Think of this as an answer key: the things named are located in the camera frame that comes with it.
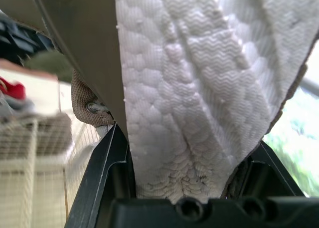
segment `black plastic holder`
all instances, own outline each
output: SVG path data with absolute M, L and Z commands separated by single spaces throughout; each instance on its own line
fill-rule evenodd
M 243 163 L 237 199 L 136 199 L 128 142 L 114 125 L 91 156 L 65 228 L 319 227 L 319 199 L 304 197 L 269 146 L 261 142 Z

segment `white shoe sole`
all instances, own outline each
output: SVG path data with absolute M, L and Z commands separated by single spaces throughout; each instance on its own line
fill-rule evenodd
M 116 0 L 140 198 L 219 197 L 279 111 L 319 0 Z

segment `screw hole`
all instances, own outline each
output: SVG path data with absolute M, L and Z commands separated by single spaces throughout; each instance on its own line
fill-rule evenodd
M 246 199 L 243 204 L 243 209 L 251 218 L 263 220 L 265 211 L 260 202 L 256 199 Z
M 176 203 L 176 211 L 187 221 L 196 222 L 203 218 L 203 205 L 194 198 L 183 198 Z

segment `sneaker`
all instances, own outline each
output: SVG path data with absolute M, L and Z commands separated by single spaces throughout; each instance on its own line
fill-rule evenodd
M 36 1 L 127 135 L 138 197 L 173 203 L 221 196 L 294 92 L 319 28 L 319 0 Z

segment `red shoe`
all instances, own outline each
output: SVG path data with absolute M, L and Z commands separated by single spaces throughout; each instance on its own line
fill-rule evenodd
M 25 99 L 25 87 L 21 83 L 11 84 L 0 77 L 0 91 L 17 100 Z

